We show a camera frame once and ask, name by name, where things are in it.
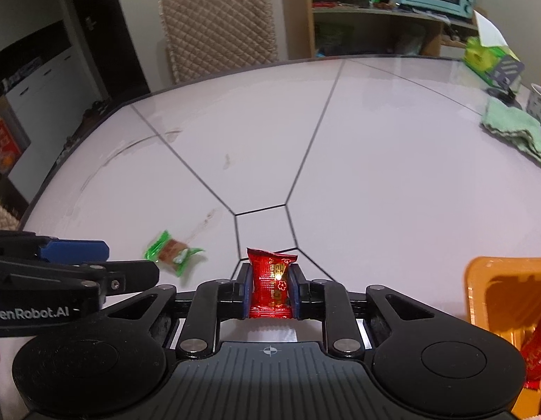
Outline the small red foil packet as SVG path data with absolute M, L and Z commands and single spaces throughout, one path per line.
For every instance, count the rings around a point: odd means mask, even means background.
M 247 253 L 252 266 L 249 317 L 252 319 L 291 319 L 288 270 L 289 266 L 297 261 L 297 257 L 255 248 L 248 248 Z

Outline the large red snack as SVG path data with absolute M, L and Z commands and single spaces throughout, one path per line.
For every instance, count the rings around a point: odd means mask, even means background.
M 529 390 L 538 390 L 541 384 L 541 321 L 523 345 L 521 356 L 526 366 L 525 387 Z

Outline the quilted beige chair near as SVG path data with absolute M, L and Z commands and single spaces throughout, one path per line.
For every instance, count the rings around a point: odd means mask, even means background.
M 0 230 L 17 230 L 19 221 L 0 205 Z

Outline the quilted beige chair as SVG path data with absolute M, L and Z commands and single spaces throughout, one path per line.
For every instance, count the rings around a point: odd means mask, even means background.
M 176 83 L 278 61 L 272 0 L 160 0 Z
M 19 221 L 0 205 L 0 230 L 17 230 Z

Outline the green wrapped candy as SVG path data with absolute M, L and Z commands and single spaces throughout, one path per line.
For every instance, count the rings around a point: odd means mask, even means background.
M 191 247 L 173 238 L 168 230 L 164 230 L 145 249 L 143 258 L 147 261 L 161 264 L 167 268 L 173 269 L 175 274 L 180 277 L 190 265 L 193 256 L 203 253 L 199 247 Z

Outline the red gift box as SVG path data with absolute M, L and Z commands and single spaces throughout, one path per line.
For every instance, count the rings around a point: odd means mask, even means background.
M 22 151 L 4 119 L 0 117 L 0 174 L 7 175 L 21 157 Z

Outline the white cabinet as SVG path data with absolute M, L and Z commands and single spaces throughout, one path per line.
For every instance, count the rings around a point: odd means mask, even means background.
M 40 28 L 0 50 L 0 97 L 28 138 L 8 178 L 30 202 L 84 122 L 84 112 L 101 99 L 64 22 Z

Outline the orange plastic tray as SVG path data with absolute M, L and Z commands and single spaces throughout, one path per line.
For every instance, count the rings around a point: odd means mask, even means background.
M 470 323 L 521 349 L 541 317 L 541 258 L 477 257 L 464 285 Z

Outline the green cloth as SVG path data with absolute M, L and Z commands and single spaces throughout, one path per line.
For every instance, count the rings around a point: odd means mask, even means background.
M 489 97 L 481 126 L 541 165 L 541 124 L 525 111 Z

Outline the wooden shelf unit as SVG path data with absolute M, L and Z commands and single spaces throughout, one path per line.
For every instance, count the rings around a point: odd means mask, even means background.
M 315 6 L 312 0 L 282 0 L 288 58 L 461 54 L 477 26 L 456 19 L 400 9 L 354 5 Z

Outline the quilted beige chair back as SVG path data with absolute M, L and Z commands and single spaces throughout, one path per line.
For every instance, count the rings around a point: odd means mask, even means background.
M 272 0 L 160 0 L 176 83 L 278 61 Z

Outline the grey phone stand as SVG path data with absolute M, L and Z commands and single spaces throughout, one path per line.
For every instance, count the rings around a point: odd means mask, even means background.
M 511 55 L 502 57 L 489 73 L 489 79 L 493 86 L 486 90 L 487 94 L 500 100 L 507 107 L 520 108 L 512 85 L 521 76 L 524 69 L 525 64 L 516 60 L 515 57 Z

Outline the green tissue pack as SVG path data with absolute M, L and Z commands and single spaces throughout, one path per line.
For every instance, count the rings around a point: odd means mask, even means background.
M 493 86 L 489 73 L 505 55 L 519 60 L 498 27 L 482 13 L 475 11 L 477 35 L 467 40 L 463 61 L 484 82 Z

